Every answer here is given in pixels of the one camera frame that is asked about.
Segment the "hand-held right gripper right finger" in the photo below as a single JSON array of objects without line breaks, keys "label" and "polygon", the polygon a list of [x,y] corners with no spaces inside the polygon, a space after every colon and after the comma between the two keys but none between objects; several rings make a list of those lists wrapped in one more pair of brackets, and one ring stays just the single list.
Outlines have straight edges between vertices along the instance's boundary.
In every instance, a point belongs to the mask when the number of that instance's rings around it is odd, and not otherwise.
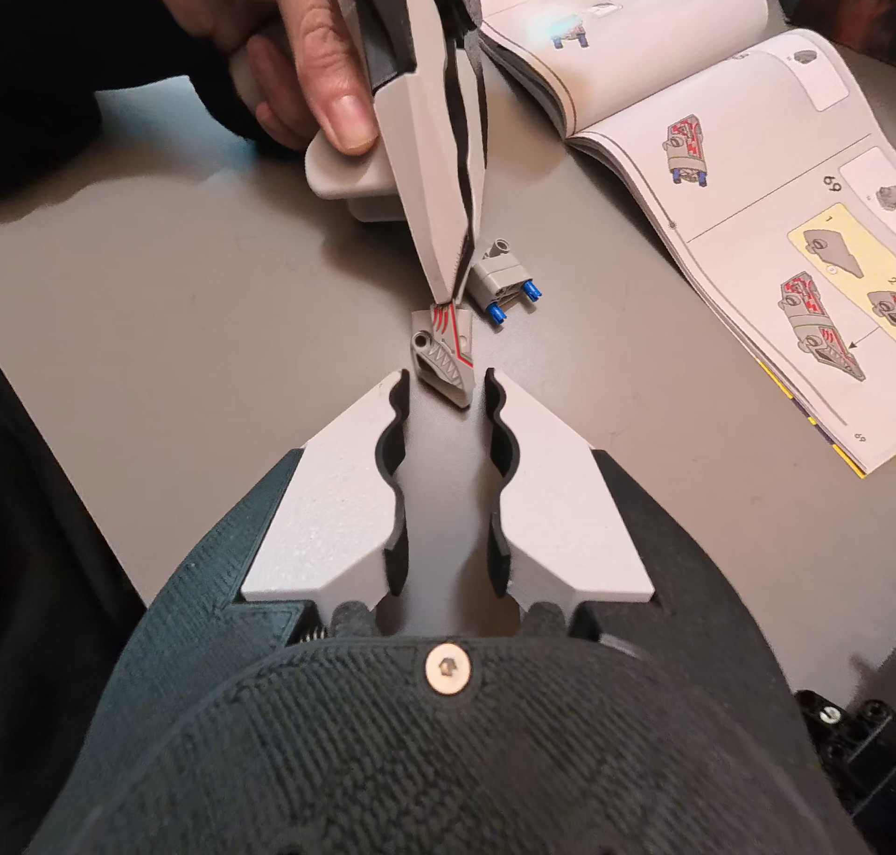
[{"label": "hand-held right gripper right finger", "polygon": [[655,588],[588,441],[504,371],[488,368],[489,456],[500,487],[487,573],[518,605],[646,603]]}]

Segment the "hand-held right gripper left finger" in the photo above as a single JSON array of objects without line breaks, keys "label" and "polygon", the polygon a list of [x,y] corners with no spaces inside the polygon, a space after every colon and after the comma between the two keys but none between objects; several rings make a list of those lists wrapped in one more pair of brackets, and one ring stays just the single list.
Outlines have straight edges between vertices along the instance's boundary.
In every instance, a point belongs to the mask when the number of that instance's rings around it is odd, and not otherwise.
[{"label": "hand-held right gripper left finger", "polygon": [[308,440],[242,583],[248,602],[378,604],[409,572],[409,371],[391,372]]}]

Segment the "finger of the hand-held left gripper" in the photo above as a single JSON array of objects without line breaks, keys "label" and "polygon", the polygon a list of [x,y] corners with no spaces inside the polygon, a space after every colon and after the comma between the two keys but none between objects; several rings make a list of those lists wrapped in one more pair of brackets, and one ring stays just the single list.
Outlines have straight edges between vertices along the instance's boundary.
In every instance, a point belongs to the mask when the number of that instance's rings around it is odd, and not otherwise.
[{"label": "finger of the hand-held left gripper", "polygon": [[375,93],[375,115],[432,301],[454,299],[468,230],[445,96],[447,48],[434,0],[405,0],[416,67]]},{"label": "finger of the hand-held left gripper", "polygon": [[458,186],[466,214],[453,299],[465,290],[482,219],[487,167],[488,112],[477,32],[448,42],[448,112],[457,149]]}]

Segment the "grey brick assembly blue pins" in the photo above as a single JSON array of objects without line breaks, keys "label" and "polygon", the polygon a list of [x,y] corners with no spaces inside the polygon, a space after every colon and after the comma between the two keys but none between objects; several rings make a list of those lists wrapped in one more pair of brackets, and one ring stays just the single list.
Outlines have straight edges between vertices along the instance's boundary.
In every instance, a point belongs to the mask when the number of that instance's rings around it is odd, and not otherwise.
[{"label": "grey brick assembly blue pins", "polygon": [[535,304],[542,298],[532,275],[504,238],[495,239],[470,267],[465,293],[496,327],[507,319],[506,305],[520,298]]}]

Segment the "grey curved toy panel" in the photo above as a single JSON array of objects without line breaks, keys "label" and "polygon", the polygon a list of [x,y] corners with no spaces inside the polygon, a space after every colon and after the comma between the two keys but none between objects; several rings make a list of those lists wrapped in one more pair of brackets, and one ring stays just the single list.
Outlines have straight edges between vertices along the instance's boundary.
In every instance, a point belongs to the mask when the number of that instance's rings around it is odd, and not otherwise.
[{"label": "grey curved toy panel", "polygon": [[449,301],[412,313],[409,348],[418,378],[466,410],[475,390],[471,312]]}]

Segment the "person's left forearm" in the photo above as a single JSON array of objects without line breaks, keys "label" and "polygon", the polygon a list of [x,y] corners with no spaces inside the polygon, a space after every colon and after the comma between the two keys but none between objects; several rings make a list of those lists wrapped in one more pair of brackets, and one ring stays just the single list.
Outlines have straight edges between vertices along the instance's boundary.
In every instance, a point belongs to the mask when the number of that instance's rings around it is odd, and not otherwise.
[{"label": "person's left forearm", "polygon": [[186,33],[161,0],[1,0],[2,193],[73,158],[98,134],[98,91],[182,76],[230,132],[266,139],[224,56]]}]

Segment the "grey desk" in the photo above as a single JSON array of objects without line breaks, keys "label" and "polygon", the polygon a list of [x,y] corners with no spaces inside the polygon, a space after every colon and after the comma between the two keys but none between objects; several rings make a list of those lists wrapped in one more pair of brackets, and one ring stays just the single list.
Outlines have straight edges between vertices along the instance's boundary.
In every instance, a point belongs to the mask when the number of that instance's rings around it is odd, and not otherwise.
[{"label": "grey desk", "polygon": [[[545,293],[476,368],[607,450],[704,547],[791,685],[894,700],[894,462],[859,480],[702,303],[624,184],[487,68],[483,232]],[[182,78],[2,186],[2,370],[149,603],[293,446],[409,361],[408,233],[308,189]]]}]

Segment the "person's left hand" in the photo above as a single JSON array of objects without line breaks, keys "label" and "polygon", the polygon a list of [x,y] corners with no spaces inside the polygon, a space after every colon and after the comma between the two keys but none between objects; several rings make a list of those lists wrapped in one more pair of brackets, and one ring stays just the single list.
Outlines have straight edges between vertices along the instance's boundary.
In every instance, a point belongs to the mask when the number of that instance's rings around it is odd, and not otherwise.
[{"label": "person's left hand", "polygon": [[188,34],[227,55],[247,50],[262,99],[253,110],[273,141],[302,151],[318,131],[347,156],[367,153],[378,127],[337,0],[162,0]]}]

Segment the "open building instruction booklet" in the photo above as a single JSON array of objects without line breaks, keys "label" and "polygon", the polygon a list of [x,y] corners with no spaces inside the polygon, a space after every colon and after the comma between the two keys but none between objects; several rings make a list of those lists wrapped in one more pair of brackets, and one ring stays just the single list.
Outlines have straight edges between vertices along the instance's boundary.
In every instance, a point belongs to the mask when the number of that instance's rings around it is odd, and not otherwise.
[{"label": "open building instruction booklet", "polygon": [[610,167],[684,276],[864,478],[895,453],[894,148],[767,0],[481,0],[489,57]]}]

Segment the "black printed sweatshirt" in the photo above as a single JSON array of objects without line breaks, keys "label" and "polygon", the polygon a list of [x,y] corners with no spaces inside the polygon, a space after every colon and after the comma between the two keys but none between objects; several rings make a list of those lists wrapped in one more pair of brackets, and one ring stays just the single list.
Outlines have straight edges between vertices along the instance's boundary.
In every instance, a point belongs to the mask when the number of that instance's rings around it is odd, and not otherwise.
[{"label": "black printed sweatshirt", "polygon": [[1,376],[1,852],[56,800],[146,608]]}]

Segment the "black toy vehicle model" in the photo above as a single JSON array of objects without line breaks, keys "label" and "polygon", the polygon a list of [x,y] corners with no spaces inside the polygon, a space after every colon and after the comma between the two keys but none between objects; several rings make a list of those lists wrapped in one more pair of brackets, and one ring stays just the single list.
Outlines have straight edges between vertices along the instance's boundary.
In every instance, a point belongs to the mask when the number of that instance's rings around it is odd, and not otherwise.
[{"label": "black toy vehicle model", "polygon": [[848,710],[811,690],[795,700],[840,804],[876,853],[895,852],[895,712],[869,699]]}]

